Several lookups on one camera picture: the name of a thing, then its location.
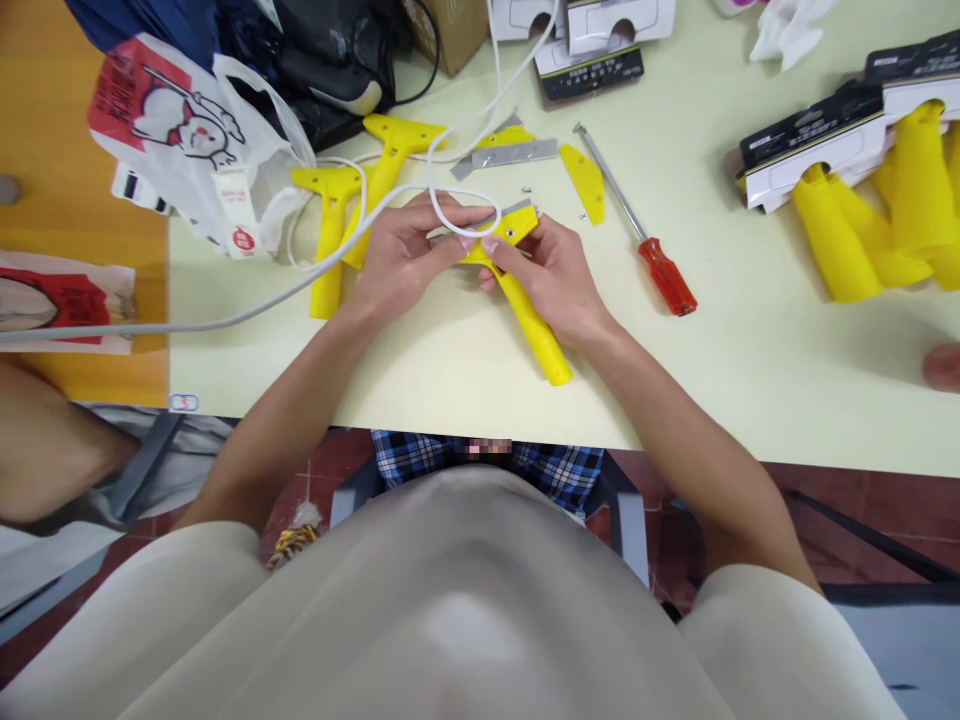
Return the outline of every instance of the plastic bag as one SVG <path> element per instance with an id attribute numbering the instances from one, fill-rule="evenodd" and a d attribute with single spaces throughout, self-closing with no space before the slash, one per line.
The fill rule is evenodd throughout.
<path id="1" fill-rule="evenodd" d="M 118 265 L 0 251 L 0 332 L 136 322 L 135 273 Z M 2 343 L 0 352 L 127 355 L 129 335 Z"/>
<path id="2" fill-rule="evenodd" d="M 231 253 L 238 257 L 274 255 L 283 227 L 276 213 L 298 212 L 310 198 L 289 190 L 290 171 L 316 167 L 316 159 L 293 111 L 263 78 L 222 55 L 214 57 L 213 72 L 137 35 L 104 59 L 87 122 L 94 140 L 153 185 L 198 236 L 223 252 L 239 246 L 244 252 Z M 287 139 L 240 97 L 231 78 L 270 96 Z M 227 215 L 213 177 L 238 170 L 250 211 L 242 220 Z M 251 243 L 265 252 L 247 252 Z"/>

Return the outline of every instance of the white cord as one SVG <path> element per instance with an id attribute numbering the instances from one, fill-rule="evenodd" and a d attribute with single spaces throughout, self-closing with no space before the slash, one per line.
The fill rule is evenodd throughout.
<path id="1" fill-rule="evenodd" d="M 211 330 L 221 330 L 223 328 L 232 327 L 233 325 L 239 325 L 242 322 L 246 322 L 251 318 L 256 317 L 265 313 L 267 310 L 276 307 L 280 303 L 288 300 L 289 298 L 296 295 L 301 290 L 309 287 L 313 284 L 314 280 L 326 273 L 330 268 L 340 262 L 346 255 L 349 253 L 354 245 L 359 242 L 363 234 L 370 228 L 373 224 L 373 221 L 376 220 L 377 216 L 390 204 L 390 202 L 400 195 L 401 193 L 407 192 L 408 190 L 428 190 L 430 192 L 430 200 L 433 203 L 434 210 L 437 212 L 437 216 L 440 218 L 440 222 L 444 227 L 448 228 L 452 232 L 455 232 L 459 235 L 465 237 L 475 237 L 481 238 L 486 237 L 490 234 L 496 227 L 500 224 L 500 220 L 503 217 L 502 209 L 497 204 L 497 202 L 490 197 L 481 192 L 475 190 L 467 190 L 465 188 L 438 188 L 433 184 L 433 164 L 435 162 L 456 162 L 460 157 L 469 152 L 473 147 L 479 143 L 486 134 L 490 131 L 490 128 L 493 127 L 495 117 L 493 114 L 499 108 L 500 101 L 503 99 L 510 88 L 513 87 L 513 84 L 520 77 L 528 65 L 533 61 L 534 56 L 537 52 L 540 51 L 540 48 L 543 47 L 544 43 L 547 41 L 550 33 L 553 30 L 557 12 L 560 9 L 560 0 L 553 1 L 553 12 L 550 15 L 550 21 L 547 23 L 547 29 L 544 31 L 543 35 L 533 46 L 533 50 L 524 58 L 523 62 L 520 63 L 520 67 L 517 68 L 516 72 L 507 81 L 507 84 L 503 87 L 500 87 L 500 53 L 497 48 L 497 41 L 495 30 L 493 27 L 493 8 L 491 0 L 487 0 L 487 16 L 490 18 L 490 35 L 493 40 L 493 52 L 494 52 L 494 63 L 497 68 L 497 94 L 493 100 L 487 104 L 486 107 L 479 113 L 479 117 L 486 117 L 488 114 L 491 114 L 491 118 L 484 125 L 483 132 L 477 136 L 477 138 L 467 145 L 467 149 L 460 153 L 454 159 L 448 158 L 435 158 L 434 153 L 436 152 L 439 145 L 444 141 L 448 136 L 459 130 L 461 127 L 467 123 L 475 120 L 478 115 L 476 113 L 471 114 L 469 117 L 465 118 L 463 122 L 454 125 L 449 130 L 445 130 L 440 135 L 434 139 L 430 144 L 430 148 L 427 150 L 426 163 L 427 163 L 427 184 L 426 185 L 400 185 L 391 190 L 383 198 L 379 205 L 377 205 L 373 211 L 366 217 L 364 217 L 356 231 L 353 235 L 350 236 L 348 240 L 340 245 L 337 248 L 337 251 L 334 252 L 330 257 L 324 259 L 322 262 L 317 263 L 307 276 L 300 282 L 293 285 L 288 290 L 284 290 L 279 295 L 267 300 L 266 302 L 257 305 L 249 310 L 245 310 L 239 315 L 234 315 L 230 318 L 225 318 L 223 320 L 215 320 L 213 322 L 207 323 L 198 323 L 195 325 L 183 325 L 179 323 L 154 323 L 154 324 L 145 324 L 145 325 L 100 325 L 93 327 L 62 327 L 62 328 L 40 328 L 38 330 L 12 330 L 8 332 L 0 332 L 0 343 L 6 342 L 19 342 L 19 341 L 31 341 L 31 340 L 69 340 L 73 338 L 87 338 L 87 337 L 104 337 L 104 336 L 113 336 L 113 335 L 162 335 L 167 333 L 175 332 L 209 332 Z M 341 158 L 322 158 L 323 160 L 332 160 L 334 162 L 342 162 L 345 165 L 358 168 L 358 163 L 362 162 L 361 158 L 355 158 L 353 161 L 344 160 Z M 363 206 L 366 205 L 366 177 L 364 176 L 364 184 L 361 187 L 361 203 Z M 470 197 L 475 197 L 488 205 L 492 206 L 496 210 L 496 217 L 494 219 L 493 225 L 485 230 L 484 232 L 476 232 L 473 230 L 467 230 L 464 228 L 458 228 L 456 225 L 453 225 L 447 217 L 443 214 L 443 210 L 440 207 L 440 203 L 437 200 L 437 192 L 449 192 L 449 193 L 458 193 L 460 195 L 469 195 Z"/>
<path id="2" fill-rule="evenodd" d="M 533 62 L 534 56 L 536 56 L 536 54 L 540 52 L 540 48 L 543 47 L 544 43 L 546 43 L 547 40 L 549 39 L 550 33 L 553 32 L 553 26 L 556 23 L 557 13 L 559 12 L 559 10 L 560 10 L 560 0 L 553 0 L 553 10 L 550 13 L 550 21 L 547 23 L 547 28 L 543 31 L 543 35 L 541 35 L 540 39 L 537 40 L 536 44 L 533 46 L 533 49 L 530 51 L 527 57 L 523 59 L 523 62 L 520 63 L 520 67 L 518 67 L 516 72 L 513 73 L 513 76 L 507 81 L 507 84 L 503 87 L 503 89 L 500 90 L 500 92 L 497 93 L 496 97 L 494 97 L 493 100 L 490 103 L 488 103 L 483 110 L 480 111 L 480 117 L 486 116 L 487 113 L 490 113 L 491 111 L 494 111 L 496 110 L 496 108 L 499 107 L 500 100 L 503 99 L 504 95 L 510 92 L 510 88 L 513 87 L 513 84 L 520 77 L 520 73 L 523 72 L 531 62 Z M 498 69 L 497 78 L 499 80 L 499 77 L 500 77 L 499 57 L 500 56 L 499 56 L 499 53 L 497 53 L 497 36 L 495 34 L 496 31 L 494 30 L 494 25 L 493 25 L 492 0 L 487 0 L 487 17 L 490 18 L 490 37 L 493 40 L 493 48 L 495 53 L 494 57 L 496 59 L 497 69 Z M 430 148 L 427 150 L 427 189 L 430 191 L 430 201 L 433 203 L 433 209 L 436 211 L 437 217 L 440 219 L 440 222 L 443 224 L 445 228 L 447 228 L 450 232 L 457 233 L 458 235 L 462 235 L 463 237 L 482 238 L 482 237 L 486 237 L 487 235 L 489 235 L 491 232 L 493 232 L 500 226 L 500 220 L 503 217 L 500 206 L 494 205 L 494 208 L 496 209 L 497 214 L 493 220 L 493 224 L 489 228 L 482 231 L 470 230 L 467 228 L 459 228 L 453 223 L 451 223 L 450 220 L 447 218 L 447 216 L 443 214 L 443 209 L 440 207 L 440 201 L 437 200 L 437 189 L 436 187 L 434 187 L 434 184 L 433 184 L 434 152 L 436 152 L 437 147 L 439 147 L 440 143 L 444 141 L 447 135 L 450 135 L 456 132 L 461 127 L 463 127 L 468 122 L 470 122 L 472 119 L 473 119 L 472 117 L 466 118 L 463 122 L 457 125 L 454 125 L 449 130 L 445 130 L 444 132 L 440 133 L 436 138 L 434 138 L 433 142 L 430 143 Z M 483 128 L 483 132 L 480 133 L 476 137 L 476 139 L 474 139 L 473 142 L 469 143 L 467 147 L 472 148 L 474 145 L 476 145 L 481 140 L 483 140 L 483 138 L 486 137 L 487 133 L 490 131 L 490 128 L 493 127 L 494 121 L 495 121 L 495 117 L 491 115 L 490 120 L 487 122 L 487 124 Z"/>
<path id="3" fill-rule="evenodd" d="M 393 190 L 387 193 L 386 197 L 383 198 L 380 204 L 373 209 L 373 212 L 364 218 L 363 222 L 361 222 L 357 227 L 357 231 L 350 236 L 350 239 L 337 248 L 337 251 L 330 255 L 330 257 L 325 259 L 323 262 L 317 263 L 317 266 L 309 275 L 307 275 L 307 277 L 291 287 L 289 290 L 284 290 L 276 297 L 267 300 L 262 305 L 257 305 L 250 310 L 245 310 L 239 315 L 234 315 L 231 318 L 215 320 L 208 323 L 198 323 L 196 325 L 156 323 L 153 325 L 99 325 L 95 327 L 62 327 L 42 328 L 39 330 L 11 330 L 9 332 L 0 333 L 0 342 L 17 342 L 19 340 L 67 340 L 69 338 L 101 337 L 104 335 L 162 335 L 174 332 L 208 332 L 210 330 L 221 330 L 233 325 L 239 325 L 240 323 L 246 322 L 250 318 L 254 318 L 257 315 L 265 313 L 267 310 L 270 310 L 283 301 L 293 297 L 304 288 L 312 285 L 314 280 L 323 275 L 338 262 L 343 260 L 344 256 L 353 249 L 353 246 L 357 244 L 363 234 L 370 228 L 370 226 L 373 224 L 373 221 L 377 219 L 377 215 L 379 215 L 397 195 L 405 193 L 408 190 L 426 189 L 426 185 L 399 185 L 398 187 L 395 187 Z M 496 201 L 492 197 L 482 192 L 477 192 L 476 190 L 467 190 L 465 188 L 439 188 L 439 190 L 441 192 L 469 195 L 482 200 L 488 205 L 496 205 Z"/>
<path id="4" fill-rule="evenodd" d="M 360 219 L 362 220 L 367 215 L 367 174 L 363 171 L 363 168 L 354 161 L 347 160 L 346 158 L 337 157 L 335 155 L 320 156 L 317 155 L 317 162 L 338 162 L 343 165 L 352 167 L 358 173 L 360 173 Z M 300 210 L 297 212 L 297 216 L 293 219 L 293 227 L 296 229 L 297 223 L 300 222 L 300 216 L 303 215 L 303 210 L 307 205 L 304 203 Z M 323 222 L 323 214 L 321 211 L 320 221 Z M 287 260 L 290 261 L 291 267 L 296 268 L 297 270 L 302 270 L 303 272 L 309 272 L 317 267 L 317 263 L 311 263 L 310 265 L 301 265 L 293 257 L 293 231 L 290 232 L 290 236 L 287 238 Z"/>

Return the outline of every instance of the chair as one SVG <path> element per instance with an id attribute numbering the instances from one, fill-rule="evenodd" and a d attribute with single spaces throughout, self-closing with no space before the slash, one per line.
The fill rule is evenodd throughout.
<path id="1" fill-rule="evenodd" d="M 823 592 L 908 718 L 960 719 L 960 573 L 801 492 L 790 495 L 928 581 L 824 585 Z"/>
<path id="2" fill-rule="evenodd" d="M 367 500 L 383 493 L 384 489 L 377 459 L 371 457 L 333 493 L 330 527 L 342 523 L 363 507 Z M 604 455 L 600 476 L 584 504 L 587 517 L 596 513 L 604 503 L 610 506 L 610 545 L 613 551 L 649 588 L 650 567 L 647 563 L 643 496 L 610 453 Z"/>
<path id="3" fill-rule="evenodd" d="M 144 491 L 150 487 L 163 464 L 170 443 L 173 442 L 184 417 L 166 411 L 160 412 L 141 441 L 140 450 L 120 473 L 110 495 L 110 514 L 119 521 L 118 529 L 128 530 L 139 517 L 143 509 L 141 503 L 146 494 Z M 90 556 L 0 617 L 0 646 L 96 575 L 109 549 L 104 548 Z"/>

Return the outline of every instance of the white glove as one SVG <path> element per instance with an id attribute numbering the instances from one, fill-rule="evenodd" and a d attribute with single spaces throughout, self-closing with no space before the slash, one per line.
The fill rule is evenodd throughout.
<path id="1" fill-rule="evenodd" d="M 839 0 L 770 0 L 760 16 L 760 37 L 750 61 L 783 58 L 782 70 L 789 70 L 813 50 L 823 30 L 810 25 L 827 14 Z"/>

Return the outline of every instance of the black label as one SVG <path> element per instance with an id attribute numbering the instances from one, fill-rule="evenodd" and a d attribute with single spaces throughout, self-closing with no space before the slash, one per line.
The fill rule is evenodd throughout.
<path id="1" fill-rule="evenodd" d="M 602 55 L 540 77 L 548 100 L 571 100 L 643 75 L 640 46 Z"/>
<path id="2" fill-rule="evenodd" d="M 877 50 L 867 56 L 864 77 L 878 85 L 925 82 L 960 73 L 960 30 L 918 45 Z"/>
<path id="3" fill-rule="evenodd" d="M 744 170 L 750 172 L 792 155 L 882 114 L 881 88 L 847 83 L 826 100 L 741 140 Z"/>

